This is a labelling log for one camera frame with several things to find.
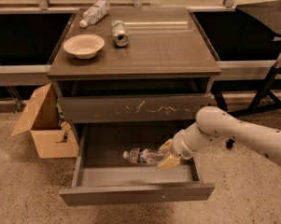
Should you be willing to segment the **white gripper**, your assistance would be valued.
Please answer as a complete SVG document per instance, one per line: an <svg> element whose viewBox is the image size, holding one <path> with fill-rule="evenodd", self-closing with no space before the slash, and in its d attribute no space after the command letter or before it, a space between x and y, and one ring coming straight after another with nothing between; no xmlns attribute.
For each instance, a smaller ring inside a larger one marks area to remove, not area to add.
<svg viewBox="0 0 281 224"><path fill-rule="evenodd" d="M166 154L170 148L172 153L167 153L157 167L162 170L169 170L180 164L180 159L189 160L197 151L198 131L196 129L181 130L176 133L173 139L168 139L160 146L158 151Z"/></svg>

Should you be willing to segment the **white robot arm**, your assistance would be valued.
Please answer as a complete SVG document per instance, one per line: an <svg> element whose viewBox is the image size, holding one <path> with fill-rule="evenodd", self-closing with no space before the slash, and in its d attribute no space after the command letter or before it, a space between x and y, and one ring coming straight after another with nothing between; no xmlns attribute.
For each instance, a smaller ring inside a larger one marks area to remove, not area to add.
<svg viewBox="0 0 281 224"><path fill-rule="evenodd" d="M160 147L164 158L157 166L163 170L172 169L182 160L192 158L202 147L229 139L281 166L280 130L241 121L214 106L201 108L193 124Z"/></svg>

